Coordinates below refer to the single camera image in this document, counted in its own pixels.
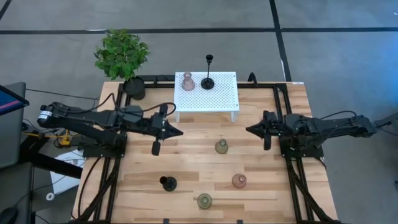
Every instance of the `monitor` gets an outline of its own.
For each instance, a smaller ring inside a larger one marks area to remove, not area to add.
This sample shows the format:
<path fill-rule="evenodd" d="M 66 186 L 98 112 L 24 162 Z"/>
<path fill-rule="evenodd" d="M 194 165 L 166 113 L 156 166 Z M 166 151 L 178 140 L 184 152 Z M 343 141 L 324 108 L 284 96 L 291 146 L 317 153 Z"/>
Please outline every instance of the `monitor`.
<path fill-rule="evenodd" d="M 21 109 L 29 105 L 29 101 L 0 85 L 0 115 Z"/>

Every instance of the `wood plank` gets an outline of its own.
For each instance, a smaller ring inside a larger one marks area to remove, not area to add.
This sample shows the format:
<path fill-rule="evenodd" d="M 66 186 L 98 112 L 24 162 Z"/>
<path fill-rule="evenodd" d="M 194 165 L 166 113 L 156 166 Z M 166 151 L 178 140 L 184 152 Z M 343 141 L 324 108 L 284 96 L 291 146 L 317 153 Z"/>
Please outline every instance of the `wood plank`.
<path fill-rule="evenodd" d="M 116 94 L 118 82 L 106 82 L 101 101 L 111 92 Z M 304 85 L 287 84 L 293 113 L 311 116 Z M 147 89 L 142 101 L 132 101 L 149 108 L 166 101 L 173 102 L 172 88 Z M 269 151 L 262 140 L 245 130 L 259 122 L 264 110 L 275 111 L 271 89 L 239 89 L 240 113 L 235 123 L 229 113 L 181 114 L 176 123 L 174 114 L 169 122 L 184 132 L 183 136 L 162 142 L 159 156 L 150 153 L 152 136 L 129 133 L 126 154 L 121 161 L 113 223 L 295 223 L 292 196 L 284 158 L 280 155 L 277 137 L 272 138 Z M 113 109 L 111 101 L 99 110 Z M 152 115 L 156 110 L 144 113 Z M 217 154 L 214 146 L 220 138 L 229 144 L 227 154 Z M 95 159 L 88 159 L 81 184 Z M 313 197 L 332 218 L 337 218 L 325 168 L 312 158 L 303 160 L 308 187 Z M 103 159 L 93 169 L 83 193 L 82 210 L 98 191 Z M 232 176 L 242 173 L 248 178 L 243 189 L 236 189 Z M 172 176 L 178 181 L 173 192 L 166 192 L 159 178 Z M 202 210 L 197 205 L 200 194 L 213 198 L 213 206 Z M 77 201 L 73 209 L 77 216 Z M 108 197 L 104 198 L 101 217 L 104 218 Z M 306 217 L 300 196 L 303 217 Z"/>

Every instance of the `black plant pot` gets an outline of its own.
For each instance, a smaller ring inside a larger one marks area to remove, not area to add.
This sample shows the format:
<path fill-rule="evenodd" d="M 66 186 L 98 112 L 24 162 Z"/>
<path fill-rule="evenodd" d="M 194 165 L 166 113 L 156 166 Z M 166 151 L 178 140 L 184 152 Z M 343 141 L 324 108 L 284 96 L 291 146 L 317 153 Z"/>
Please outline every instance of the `black plant pot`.
<path fill-rule="evenodd" d="M 135 100 L 145 97 L 145 83 L 142 78 L 135 77 L 123 83 L 123 90 Z"/>

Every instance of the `table leg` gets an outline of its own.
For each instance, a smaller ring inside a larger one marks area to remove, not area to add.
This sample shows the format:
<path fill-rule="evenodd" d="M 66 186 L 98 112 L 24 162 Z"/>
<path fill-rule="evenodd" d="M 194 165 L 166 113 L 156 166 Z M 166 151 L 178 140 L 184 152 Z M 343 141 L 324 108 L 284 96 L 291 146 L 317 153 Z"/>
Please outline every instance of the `table leg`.
<path fill-rule="evenodd" d="M 231 112 L 231 122 L 232 123 L 236 121 L 236 118 L 238 117 L 238 113 L 239 113 L 238 111 Z"/>
<path fill-rule="evenodd" d="M 175 112 L 175 121 L 180 122 L 180 112 Z"/>

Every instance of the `white pegboard platform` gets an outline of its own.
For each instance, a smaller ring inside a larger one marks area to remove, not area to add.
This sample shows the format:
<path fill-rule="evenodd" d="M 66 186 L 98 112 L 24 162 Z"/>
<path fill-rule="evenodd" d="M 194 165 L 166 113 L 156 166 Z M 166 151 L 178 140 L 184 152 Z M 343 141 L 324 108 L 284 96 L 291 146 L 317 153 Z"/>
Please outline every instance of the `white pegboard platform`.
<path fill-rule="evenodd" d="M 182 88 L 183 74 L 184 72 L 175 73 L 176 112 L 235 112 L 237 115 L 239 100 L 236 72 L 210 72 L 209 77 L 215 83 L 210 90 L 205 90 L 200 85 L 207 77 L 207 72 L 191 72 L 195 82 L 195 88 L 191 91 Z"/>

